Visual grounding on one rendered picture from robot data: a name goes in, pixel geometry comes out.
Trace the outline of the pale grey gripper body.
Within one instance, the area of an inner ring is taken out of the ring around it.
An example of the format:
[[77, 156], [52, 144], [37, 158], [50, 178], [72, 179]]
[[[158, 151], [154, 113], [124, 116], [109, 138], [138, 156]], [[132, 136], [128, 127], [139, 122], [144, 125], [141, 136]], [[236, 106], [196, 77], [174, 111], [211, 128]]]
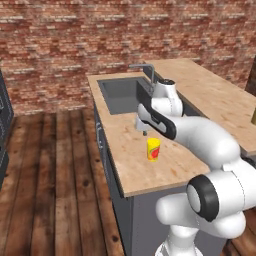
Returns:
[[147, 132], [151, 129], [151, 126], [141, 121], [139, 116], [135, 118], [135, 128], [137, 131]]

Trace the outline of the grey sink basin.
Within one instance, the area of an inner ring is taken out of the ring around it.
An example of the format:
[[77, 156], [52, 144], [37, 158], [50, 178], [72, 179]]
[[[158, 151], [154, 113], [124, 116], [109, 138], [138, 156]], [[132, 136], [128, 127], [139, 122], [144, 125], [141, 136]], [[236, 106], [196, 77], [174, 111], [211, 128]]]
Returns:
[[143, 76], [98, 80], [98, 85], [111, 115], [136, 112], [139, 92], [152, 95], [152, 86]]

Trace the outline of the grey metal tap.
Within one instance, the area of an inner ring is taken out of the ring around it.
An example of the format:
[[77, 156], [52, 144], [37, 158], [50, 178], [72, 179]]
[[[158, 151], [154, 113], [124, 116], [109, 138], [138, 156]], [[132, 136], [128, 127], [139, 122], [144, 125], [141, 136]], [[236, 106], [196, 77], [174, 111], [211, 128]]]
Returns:
[[150, 78], [151, 85], [154, 85], [155, 68], [152, 64], [130, 64], [130, 68], [142, 68], [143, 72]]

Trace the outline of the grey island cabinet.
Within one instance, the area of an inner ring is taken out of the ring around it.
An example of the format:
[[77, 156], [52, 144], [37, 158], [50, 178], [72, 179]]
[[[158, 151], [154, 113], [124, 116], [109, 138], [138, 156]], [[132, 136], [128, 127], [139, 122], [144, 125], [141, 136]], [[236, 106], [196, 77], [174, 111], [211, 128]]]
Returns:
[[94, 108], [95, 128], [100, 122], [99, 148], [112, 207], [125, 256], [154, 256], [169, 228], [156, 217], [156, 202], [181, 193], [186, 183], [208, 168], [184, 147], [161, 140], [159, 159], [147, 159], [147, 137], [134, 127], [135, 115], [111, 115]]

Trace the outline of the dark brown cabinet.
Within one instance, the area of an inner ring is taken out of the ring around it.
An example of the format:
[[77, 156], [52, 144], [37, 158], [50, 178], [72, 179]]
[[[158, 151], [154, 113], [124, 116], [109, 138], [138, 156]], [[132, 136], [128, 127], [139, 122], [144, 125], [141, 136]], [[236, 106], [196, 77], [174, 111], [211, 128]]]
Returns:
[[256, 56], [253, 60], [245, 90], [256, 97]]

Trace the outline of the dark grey cupboard run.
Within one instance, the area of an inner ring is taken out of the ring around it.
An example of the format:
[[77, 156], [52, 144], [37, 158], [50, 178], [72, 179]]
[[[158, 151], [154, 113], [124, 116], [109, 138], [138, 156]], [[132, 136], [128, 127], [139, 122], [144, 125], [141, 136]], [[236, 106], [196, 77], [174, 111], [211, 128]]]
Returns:
[[0, 189], [9, 163], [5, 142], [14, 116], [13, 108], [0, 70]]

